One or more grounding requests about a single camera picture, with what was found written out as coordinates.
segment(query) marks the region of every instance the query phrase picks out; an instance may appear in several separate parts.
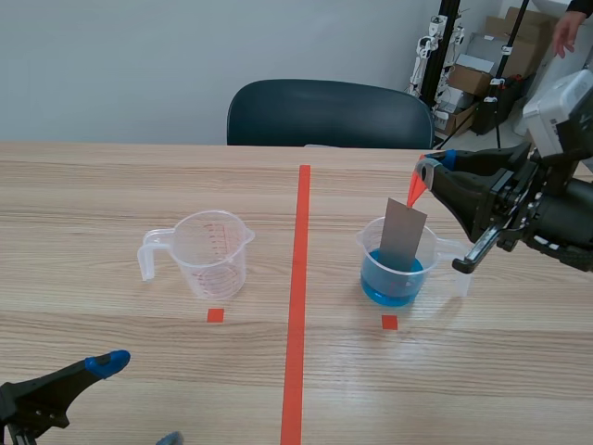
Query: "person's arm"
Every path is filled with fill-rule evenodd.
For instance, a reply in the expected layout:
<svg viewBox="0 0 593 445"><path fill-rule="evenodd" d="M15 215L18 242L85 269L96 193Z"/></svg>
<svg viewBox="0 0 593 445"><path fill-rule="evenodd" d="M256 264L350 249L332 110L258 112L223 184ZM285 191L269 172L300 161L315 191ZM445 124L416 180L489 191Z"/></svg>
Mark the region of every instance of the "person's arm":
<svg viewBox="0 0 593 445"><path fill-rule="evenodd" d="M574 40L578 33L578 27L591 13L593 13L593 0L573 0L571 2L554 31L552 42L554 55L557 54L564 58L566 55L564 49L568 49L571 53L574 52Z"/></svg>
<svg viewBox="0 0 593 445"><path fill-rule="evenodd" d="M567 11L582 12L590 17L593 14L593 1L592 0L573 0L566 9Z"/></svg>

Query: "black chair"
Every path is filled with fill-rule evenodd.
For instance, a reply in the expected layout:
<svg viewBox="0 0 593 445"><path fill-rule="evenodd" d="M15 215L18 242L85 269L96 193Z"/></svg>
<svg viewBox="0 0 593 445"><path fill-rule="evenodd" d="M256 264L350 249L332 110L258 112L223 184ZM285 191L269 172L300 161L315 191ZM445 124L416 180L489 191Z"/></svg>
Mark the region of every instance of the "black chair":
<svg viewBox="0 0 593 445"><path fill-rule="evenodd" d="M431 149L435 124L418 98L355 83L251 83L229 108L230 146L356 146Z"/></svg>

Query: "red square marker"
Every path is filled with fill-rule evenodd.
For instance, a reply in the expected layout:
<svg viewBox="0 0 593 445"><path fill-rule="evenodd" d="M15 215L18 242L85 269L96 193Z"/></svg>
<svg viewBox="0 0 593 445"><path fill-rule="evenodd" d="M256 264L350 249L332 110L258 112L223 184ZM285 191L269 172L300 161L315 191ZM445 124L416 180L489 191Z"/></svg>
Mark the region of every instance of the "red square marker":
<svg viewBox="0 0 593 445"><path fill-rule="evenodd" d="M396 315L382 315L383 329L390 331L397 331L397 316Z"/></svg>
<svg viewBox="0 0 593 445"><path fill-rule="evenodd" d="M222 323L224 321L224 309L208 309L208 323Z"/></svg>

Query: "metal sheet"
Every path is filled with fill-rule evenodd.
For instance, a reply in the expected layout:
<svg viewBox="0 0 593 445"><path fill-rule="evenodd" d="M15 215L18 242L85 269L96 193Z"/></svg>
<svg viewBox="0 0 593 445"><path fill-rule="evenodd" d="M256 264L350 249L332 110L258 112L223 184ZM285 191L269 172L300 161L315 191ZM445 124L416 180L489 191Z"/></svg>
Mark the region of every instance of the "metal sheet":
<svg viewBox="0 0 593 445"><path fill-rule="evenodd" d="M409 272L423 235L426 214L389 198L379 247L379 262Z"/></svg>

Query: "plastic measuring cup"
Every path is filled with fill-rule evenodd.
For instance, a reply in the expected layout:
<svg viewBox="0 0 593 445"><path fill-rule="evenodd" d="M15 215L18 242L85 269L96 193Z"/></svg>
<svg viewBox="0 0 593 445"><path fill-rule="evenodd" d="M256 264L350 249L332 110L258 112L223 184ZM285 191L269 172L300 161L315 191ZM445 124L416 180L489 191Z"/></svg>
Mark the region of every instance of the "plastic measuring cup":
<svg viewBox="0 0 593 445"><path fill-rule="evenodd" d="M145 235L138 249L142 279L155 277L154 251L167 250L200 299L229 299L245 283L245 246L254 237L253 231L228 211L196 213L172 229Z"/></svg>
<svg viewBox="0 0 593 445"><path fill-rule="evenodd" d="M411 271L389 269L378 261L384 222L385 217L378 218L356 236L357 243L364 252L360 269L362 290L370 299L384 306L396 307L412 303L439 262L463 258L467 251L462 243L439 238L424 226ZM459 295L465 297L472 276L451 269L450 278L455 280Z"/></svg>

